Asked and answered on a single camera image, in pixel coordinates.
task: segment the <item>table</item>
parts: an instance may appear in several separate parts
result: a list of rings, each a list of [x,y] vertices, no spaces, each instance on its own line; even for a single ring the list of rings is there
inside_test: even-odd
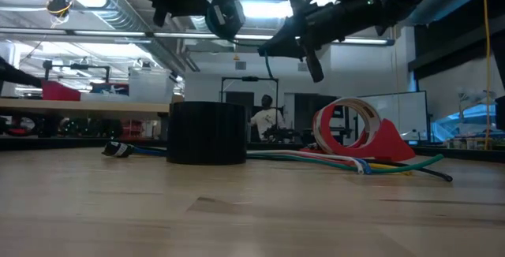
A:
[[[0,256],[502,256],[505,166],[358,176],[182,166],[100,149],[0,153]]]
[[[63,117],[157,120],[159,114],[168,114],[169,109],[169,104],[0,99],[0,110],[58,114]]]

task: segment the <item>machine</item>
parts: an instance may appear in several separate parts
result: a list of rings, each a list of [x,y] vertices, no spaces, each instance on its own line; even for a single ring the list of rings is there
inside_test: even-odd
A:
[[[209,29],[217,36],[234,41],[245,22],[238,0],[150,0],[155,8],[154,22],[163,26],[172,17],[205,16]],[[338,0],[325,6],[313,0],[290,0],[293,16],[264,45],[260,56],[298,58],[306,62],[314,82],[324,78],[316,50],[334,40],[375,26],[382,35],[386,29],[407,18],[422,0]]]

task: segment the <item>black cylinder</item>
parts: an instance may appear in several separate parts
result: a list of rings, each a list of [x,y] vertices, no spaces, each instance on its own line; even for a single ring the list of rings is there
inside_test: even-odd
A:
[[[245,107],[221,102],[170,106],[166,160],[204,166],[245,162]]]

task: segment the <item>tape roll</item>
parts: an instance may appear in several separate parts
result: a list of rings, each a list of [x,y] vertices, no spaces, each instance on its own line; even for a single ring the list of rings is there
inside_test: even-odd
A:
[[[373,137],[380,128],[380,115],[373,106],[361,99],[342,98],[328,104],[314,116],[312,129],[319,146],[328,154],[336,155],[338,154],[337,150],[343,147],[335,140],[330,129],[330,120],[333,118],[336,106],[346,106],[356,110],[365,123],[365,129],[360,134],[359,139],[351,146],[348,146],[348,148],[362,147],[372,142]]]

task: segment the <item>wooden shelf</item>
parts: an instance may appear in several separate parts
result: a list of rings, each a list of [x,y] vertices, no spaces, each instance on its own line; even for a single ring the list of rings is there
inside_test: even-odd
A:
[[[58,114],[63,117],[155,120],[159,119],[158,114],[168,114],[169,109],[169,104],[0,99],[0,110]]]

